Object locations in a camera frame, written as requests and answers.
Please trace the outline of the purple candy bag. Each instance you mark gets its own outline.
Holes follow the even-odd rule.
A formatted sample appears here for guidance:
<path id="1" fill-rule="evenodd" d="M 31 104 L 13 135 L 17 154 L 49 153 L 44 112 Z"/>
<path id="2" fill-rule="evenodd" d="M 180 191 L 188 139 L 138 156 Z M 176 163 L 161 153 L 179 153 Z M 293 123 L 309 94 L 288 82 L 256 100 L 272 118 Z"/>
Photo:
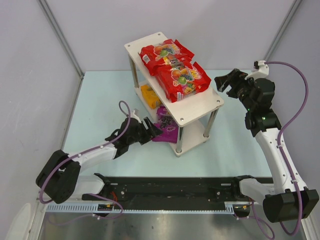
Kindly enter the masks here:
<path id="1" fill-rule="evenodd" d="M 153 142 L 165 142 L 176 144 L 178 140 L 179 127 L 169 111 L 162 105 L 156 112 L 158 122 L 155 127 L 162 131 L 162 134 L 153 138 Z"/>

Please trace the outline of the orange mango candy bag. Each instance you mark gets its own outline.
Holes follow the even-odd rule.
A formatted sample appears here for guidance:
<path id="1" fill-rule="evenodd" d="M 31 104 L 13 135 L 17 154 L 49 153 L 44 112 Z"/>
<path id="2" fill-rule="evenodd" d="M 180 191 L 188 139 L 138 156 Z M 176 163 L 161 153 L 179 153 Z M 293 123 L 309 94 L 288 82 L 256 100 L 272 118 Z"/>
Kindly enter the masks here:
<path id="1" fill-rule="evenodd" d="M 143 99 L 151 109 L 156 109 L 162 104 L 156 92 L 148 84 L 142 85 L 140 91 Z"/>

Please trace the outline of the red candy bag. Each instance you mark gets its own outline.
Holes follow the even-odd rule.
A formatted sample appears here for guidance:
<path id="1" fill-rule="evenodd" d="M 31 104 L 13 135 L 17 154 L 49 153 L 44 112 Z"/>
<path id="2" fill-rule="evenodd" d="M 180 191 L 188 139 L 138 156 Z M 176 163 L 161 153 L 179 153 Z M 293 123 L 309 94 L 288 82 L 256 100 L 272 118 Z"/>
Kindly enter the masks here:
<path id="1" fill-rule="evenodd" d="M 141 48 L 139 56 L 151 76 L 158 68 L 173 65 L 181 61 L 191 61 L 195 54 L 177 39 L 166 39 L 161 43 Z"/>
<path id="2" fill-rule="evenodd" d="M 166 98 L 172 103 L 204 92 L 212 81 L 197 62 L 190 63 L 186 60 L 159 67 L 155 77 Z"/>

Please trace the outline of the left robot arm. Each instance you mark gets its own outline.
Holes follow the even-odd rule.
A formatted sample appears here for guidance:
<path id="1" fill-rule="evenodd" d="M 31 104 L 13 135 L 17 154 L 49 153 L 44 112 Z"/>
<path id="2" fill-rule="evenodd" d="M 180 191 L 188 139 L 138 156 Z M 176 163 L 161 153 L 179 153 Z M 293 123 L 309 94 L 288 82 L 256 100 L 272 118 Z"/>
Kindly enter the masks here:
<path id="1" fill-rule="evenodd" d="M 143 120 L 137 116 L 127 117 L 120 128 L 98 146 L 74 154 L 61 149 L 54 151 L 35 180 L 40 188 L 40 202 L 61 204 L 74 193 L 98 194 L 105 185 L 103 180 L 81 180 L 81 172 L 103 161 L 116 159 L 125 154 L 130 145 L 144 145 L 162 133 L 148 117 Z"/>

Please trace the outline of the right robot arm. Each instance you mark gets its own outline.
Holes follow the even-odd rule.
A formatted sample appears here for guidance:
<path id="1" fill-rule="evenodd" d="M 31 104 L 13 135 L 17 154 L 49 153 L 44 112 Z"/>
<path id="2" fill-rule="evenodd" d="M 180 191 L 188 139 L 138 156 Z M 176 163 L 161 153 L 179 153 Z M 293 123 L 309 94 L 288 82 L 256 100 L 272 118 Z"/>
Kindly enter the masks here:
<path id="1" fill-rule="evenodd" d="M 265 77 L 252 77 L 235 68 L 214 79 L 219 92 L 238 99 L 245 107 L 245 126 L 259 144 L 273 180 L 273 188 L 252 176 L 237 177 L 238 193 L 263 206 L 272 223 L 307 218 L 319 201 L 315 189 L 309 189 L 296 170 L 280 136 L 282 126 L 271 108 L 275 83 Z"/>

